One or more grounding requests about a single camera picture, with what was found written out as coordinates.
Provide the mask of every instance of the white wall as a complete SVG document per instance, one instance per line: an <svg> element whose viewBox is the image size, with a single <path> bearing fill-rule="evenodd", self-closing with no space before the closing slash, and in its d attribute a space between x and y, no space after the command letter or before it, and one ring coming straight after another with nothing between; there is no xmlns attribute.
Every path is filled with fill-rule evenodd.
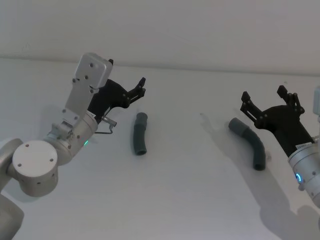
<svg viewBox="0 0 320 240"><path fill-rule="evenodd" d="M318 0L2 0L0 57L320 74Z"/></svg>
<svg viewBox="0 0 320 240"><path fill-rule="evenodd" d="M41 139L71 90L73 63L0 59L0 137ZM277 88L298 92L302 123L312 114L317 77L115 67L111 78L132 88L146 77L145 97L114 109L113 135L95 135L67 165L57 188L26 196L15 180L2 194L25 212L15 240L316 240L319 210L298 184L275 138L253 128L270 154L252 169L252 150L225 123L238 117L243 91L261 109L282 104ZM138 111L148 114L145 156L133 155ZM107 130L102 124L100 130Z"/></svg>

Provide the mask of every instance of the robotic arm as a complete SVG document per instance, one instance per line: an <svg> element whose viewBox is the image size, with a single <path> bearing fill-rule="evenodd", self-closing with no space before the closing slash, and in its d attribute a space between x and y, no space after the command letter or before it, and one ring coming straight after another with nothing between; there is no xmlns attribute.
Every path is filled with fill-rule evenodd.
<svg viewBox="0 0 320 240"><path fill-rule="evenodd" d="M128 108L146 91L143 88L145 78L130 91L108 79L112 68L112 59L85 53L72 79L72 90L62 110L61 121L52 124L47 136L25 143L17 138L0 142L0 192L14 178L29 196L49 194L58 183L58 166L71 161L101 121L109 124L110 132L106 134L112 134L117 123L107 117L108 112L115 107ZM11 239L7 236L14 236L22 218L23 212L0 195L0 240ZM2 222L7 223L6 230L1 228Z"/></svg>
<svg viewBox="0 0 320 240"><path fill-rule="evenodd" d="M313 112L320 115L320 108L317 107L320 105L320 88L317 90ZM288 156L299 190L306 190L314 204L320 208L320 156L317 144L300 122L300 115L305 110L300 105L298 95L288 93L283 85L278 88L277 93L286 105L261 111L245 91L240 110L254 122L257 129L268 130L275 136Z"/></svg>

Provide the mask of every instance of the gray tube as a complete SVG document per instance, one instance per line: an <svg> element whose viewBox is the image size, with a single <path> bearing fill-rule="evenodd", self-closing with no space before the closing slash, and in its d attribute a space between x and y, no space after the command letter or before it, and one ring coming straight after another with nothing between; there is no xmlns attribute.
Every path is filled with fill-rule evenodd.
<svg viewBox="0 0 320 240"><path fill-rule="evenodd" d="M147 152L145 143L145 131L147 128L148 116L144 112L139 112L136 115L133 130L133 149L136 155L144 155Z"/></svg>
<svg viewBox="0 0 320 240"><path fill-rule="evenodd" d="M253 148L253 168L262 171L266 168L266 153L264 144L261 142L257 134L245 125L238 118L233 118L229 123L229 129L244 138Z"/></svg>

